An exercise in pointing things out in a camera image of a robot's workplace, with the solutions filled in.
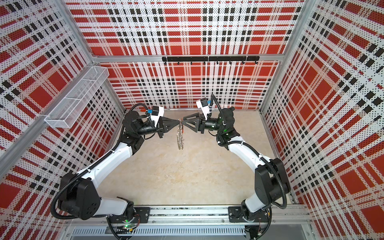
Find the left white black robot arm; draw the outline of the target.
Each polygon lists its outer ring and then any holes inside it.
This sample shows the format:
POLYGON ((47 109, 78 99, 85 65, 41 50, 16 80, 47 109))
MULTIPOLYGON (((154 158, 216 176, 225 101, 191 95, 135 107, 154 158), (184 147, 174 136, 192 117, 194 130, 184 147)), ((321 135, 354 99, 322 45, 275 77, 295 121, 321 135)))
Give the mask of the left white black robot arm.
POLYGON ((51 215, 60 220, 120 216, 131 221, 136 215, 134 203, 122 197, 102 198, 98 187, 114 169, 139 151, 145 135, 157 134, 161 138, 179 124, 178 120, 166 118, 155 110, 144 115, 136 111, 126 113, 112 149, 83 170, 61 178, 60 190, 51 203, 51 215))

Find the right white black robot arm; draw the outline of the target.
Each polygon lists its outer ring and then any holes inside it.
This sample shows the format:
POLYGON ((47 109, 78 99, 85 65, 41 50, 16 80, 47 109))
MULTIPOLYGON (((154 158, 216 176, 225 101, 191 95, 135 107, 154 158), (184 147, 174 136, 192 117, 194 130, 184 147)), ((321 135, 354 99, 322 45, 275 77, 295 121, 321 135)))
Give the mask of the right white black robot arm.
POLYGON ((221 109, 216 118, 196 113, 183 117, 182 123, 195 132, 216 131, 218 145, 237 155, 254 172, 254 193, 242 201, 240 213, 245 221, 252 222, 272 206, 285 209, 291 187, 283 161, 261 154, 236 131, 234 111, 234 107, 221 109))

